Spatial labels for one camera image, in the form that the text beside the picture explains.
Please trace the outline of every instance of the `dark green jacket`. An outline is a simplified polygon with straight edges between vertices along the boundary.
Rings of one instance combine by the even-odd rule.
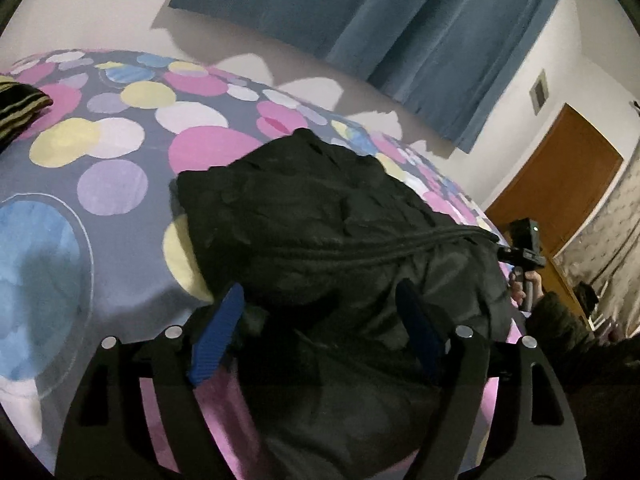
[[[598,345],[553,292],[538,301],[526,328],[567,394],[587,478],[640,478],[640,338]]]

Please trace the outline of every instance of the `polka dot bedspread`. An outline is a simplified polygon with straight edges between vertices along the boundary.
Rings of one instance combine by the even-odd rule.
[[[53,468],[62,424],[100,341],[155,337],[212,300],[172,181],[227,165],[299,127],[359,155],[459,224],[495,231],[428,160],[391,137],[215,66],[139,52],[58,51],[0,78],[48,108],[0,155],[0,402]],[[142,384],[156,455],[175,468]],[[196,391],[239,478],[259,454],[233,370]],[[231,427],[243,421],[240,434]]]

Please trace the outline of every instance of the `curtain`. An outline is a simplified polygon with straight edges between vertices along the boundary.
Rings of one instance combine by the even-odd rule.
[[[558,0],[171,0],[369,81],[469,152]]]
[[[598,311],[631,336],[640,326],[640,148],[594,219],[555,258],[572,285],[596,292],[609,283]]]

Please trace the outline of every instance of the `pillow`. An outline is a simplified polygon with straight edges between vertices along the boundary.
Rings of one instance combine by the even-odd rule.
[[[0,81],[0,152],[24,130],[38,111],[52,104],[51,97],[33,86]]]

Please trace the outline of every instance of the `air vent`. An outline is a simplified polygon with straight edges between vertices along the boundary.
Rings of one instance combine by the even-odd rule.
[[[531,95],[531,102],[533,103],[533,111],[537,115],[540,110],[542,110],[546,100],[549,99],[549,87],[546,84],[546,74],[544,70],[540,72],[529,94]]]

